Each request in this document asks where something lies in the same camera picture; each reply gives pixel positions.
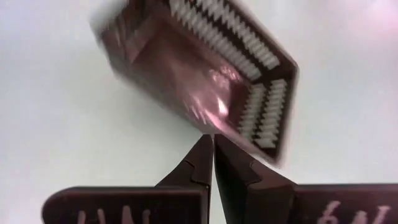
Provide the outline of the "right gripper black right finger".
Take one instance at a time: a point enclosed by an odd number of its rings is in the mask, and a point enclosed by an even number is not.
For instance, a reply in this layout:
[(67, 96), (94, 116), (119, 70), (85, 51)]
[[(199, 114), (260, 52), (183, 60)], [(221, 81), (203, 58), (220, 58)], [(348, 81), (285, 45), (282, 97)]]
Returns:
[(296, 184), (215, 136), (227, 224), (398, 224), (398, 184)]

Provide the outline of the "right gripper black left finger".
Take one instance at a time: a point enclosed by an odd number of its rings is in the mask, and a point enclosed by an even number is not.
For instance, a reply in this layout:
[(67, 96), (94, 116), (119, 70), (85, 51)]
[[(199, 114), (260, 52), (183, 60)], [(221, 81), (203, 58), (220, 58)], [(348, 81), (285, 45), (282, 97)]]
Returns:
[(154, 186), (79, 186), (51, 195), (44, 224), (209, 224), (213, 140), (203, 135)]

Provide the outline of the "black slotted plastic basket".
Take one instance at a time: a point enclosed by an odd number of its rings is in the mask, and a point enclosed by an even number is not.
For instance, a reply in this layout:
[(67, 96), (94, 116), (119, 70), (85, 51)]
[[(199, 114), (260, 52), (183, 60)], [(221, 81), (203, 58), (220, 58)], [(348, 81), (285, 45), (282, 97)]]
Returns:
[(299, 67), (242, 0), (105, 0), (90, 25), (118, 75), (201, 132), (280, 161)]

